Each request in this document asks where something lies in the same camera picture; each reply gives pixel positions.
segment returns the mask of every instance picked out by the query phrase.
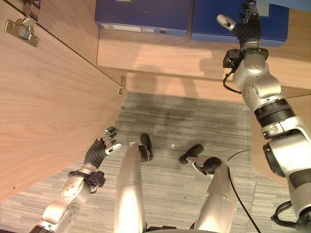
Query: blue box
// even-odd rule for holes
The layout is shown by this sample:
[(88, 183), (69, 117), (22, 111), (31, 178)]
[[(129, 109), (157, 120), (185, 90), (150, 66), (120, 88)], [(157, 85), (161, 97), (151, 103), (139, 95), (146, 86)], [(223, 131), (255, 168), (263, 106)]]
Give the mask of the blue box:
[[(239, 13), (242, 13), (242, 3), (236, 0), (196, 0), (191, 39), (238, 43), (236, 37), (217, 22), (216, 17), (224, 14), (241, 22)], [(257, 5), (261, 15), (260, 45), (280, 46), (287, 39), (289, 9), (259, 1)]]
[(193, 0), (97, 0), (100, 28), (184, 36)]

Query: black cable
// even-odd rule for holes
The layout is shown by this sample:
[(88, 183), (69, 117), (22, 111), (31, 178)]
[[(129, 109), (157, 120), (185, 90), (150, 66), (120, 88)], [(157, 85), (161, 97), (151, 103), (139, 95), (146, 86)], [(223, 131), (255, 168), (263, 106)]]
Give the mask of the black cable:
[(234, 156), (236, 156), (237, 154), (240, 154), (242, 152), (246, 152), (246, 151), (249, 151), (249, 150), (242, 150), (242, 151), (239, 151), (238, 153), (235, 153), (234, 155), (231, 155), (228, 159), (227, 159), (227, 162), (232, 159)]
[(241, 91), (237, 91), (237, 90), (234, 90), (232, 89), (231, 87), (227, 86), (227, 84), (225, 84), (227, 82), (227, 79), (230, 77), (230, 75), (233, 73), (233, 71), (231, 70), (228, 74), (225, 74), (225, 77), (223, 79), (223, 85), (224, 85), (224, 88), (229, 90), (229, 91), (232, 91), (232, 92), (235, 92), (235, 93), (238, 93), (238, 94), (242, 94)]
[(290, 221), (284, 221), (278, 218), (278, 215), (280, 213), (282, 213), (283, 211), (291, 208), (292, 206), (292, 202), (286, 201), (284, 203), (282, 203), (281, 205), (279, 205), (276, 209), (276, 212), (274, 213), (274, 215), (271, 216), (271, 220), (274, 221), (276, 224), (283, 226), (283, 227), (290, 227), (290, 228), (297, 228), (297, 223), (296, 222), (290, 222)]
[(228, 175), (229, 175), (230, 183), (231, 183), (231, 185), (232, 185), (232, 189), (233, 189), (235, 195), (237, 196), (237, 198), (238, 198), (238, 200), (239, 200), (241, 206), (243, 207), (243, 209), (244, 209), (245, 213), (247, 214), (248, 218), (251, 220), (252, 224), (253, 224), (254, 227), (256, 228), (257, 232), (258, 232), (258, 233), (261, 233), (261, 231), (259, 230), (258, 226), (256, 225), (256, 223), (254, 222), (254, 220), (253, 220), (252, 217), (250, 216), (249, 212), (247, 211), (247, 209), (246, 209), (245, 206), (243, 205), (243, 202), (241, 201), (241, 199), (240, 199), (240, 197), (239, 197), (237, 191), (236, 191), (235, 188), (234, 188), (234, 185), (233, 185), (233, 182), (232, 182), (232, 179), (231, 179), (231, 175), (230, 175), (230, 168), (229, 168), (229, 167), (228, 167)]

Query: wooden shelf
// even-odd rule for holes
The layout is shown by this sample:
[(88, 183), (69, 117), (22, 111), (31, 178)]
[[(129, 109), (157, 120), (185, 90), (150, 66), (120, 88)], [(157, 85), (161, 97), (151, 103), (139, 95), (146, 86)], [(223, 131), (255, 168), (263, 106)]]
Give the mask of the wooden shelf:
[[(271, 73), (283, 86), (311, 89), (311, 14), (290, 10), (288, 41), (268, 48)], [(194, 79), (221, 80), (228, 49), (238, 44), (191, 41), (178, 37), (123, 31), (100, 31), (98, 61), (102, 67)]]

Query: wooden cabinet door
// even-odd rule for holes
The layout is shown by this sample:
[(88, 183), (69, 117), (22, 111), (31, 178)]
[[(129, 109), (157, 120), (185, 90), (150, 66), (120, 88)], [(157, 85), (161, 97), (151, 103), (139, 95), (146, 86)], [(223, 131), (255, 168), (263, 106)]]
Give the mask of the wooden cabinet door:
[[(23, 15), (0, 1), (0, 25)], [(0, 30), (0, 201), (82, 159), (126, 91), (35, 25), (36, 48)]]

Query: metal bracket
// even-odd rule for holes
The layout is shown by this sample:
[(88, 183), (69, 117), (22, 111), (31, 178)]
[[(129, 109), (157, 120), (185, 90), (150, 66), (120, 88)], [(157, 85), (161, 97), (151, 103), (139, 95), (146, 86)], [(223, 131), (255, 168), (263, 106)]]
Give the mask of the metal bracket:
[(121, 76), (121, 88), (118, 91), (119, 94), (123, 94), (123, 90), (125, 89), (125, 84), (126, 84), (126, 76), (122, 75)]
[(16, 22), (7, 20), (4, 31), (36, 47), (39, 39), (34, 35), (33, 25), (38, 22), (40, 4), (40, 0), (26, 0), (23, 8), (26, 17), (20, 18)]

